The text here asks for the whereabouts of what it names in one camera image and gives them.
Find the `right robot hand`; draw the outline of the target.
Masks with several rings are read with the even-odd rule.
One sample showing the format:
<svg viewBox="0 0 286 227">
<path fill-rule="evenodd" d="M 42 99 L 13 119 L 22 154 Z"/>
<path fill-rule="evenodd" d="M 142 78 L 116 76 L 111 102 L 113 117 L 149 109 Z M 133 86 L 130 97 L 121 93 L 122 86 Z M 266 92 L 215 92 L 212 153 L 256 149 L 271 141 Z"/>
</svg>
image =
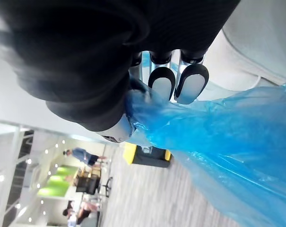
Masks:
<svg viewBox="0 0 286 227">
<path fill-rule="evenodd" d="M 142 51 L 201 57 L 237 0 L 0 0 L 0 56 L 19 86 L 106 140 L 132 133 L 129 68 Z"/>
</svg>

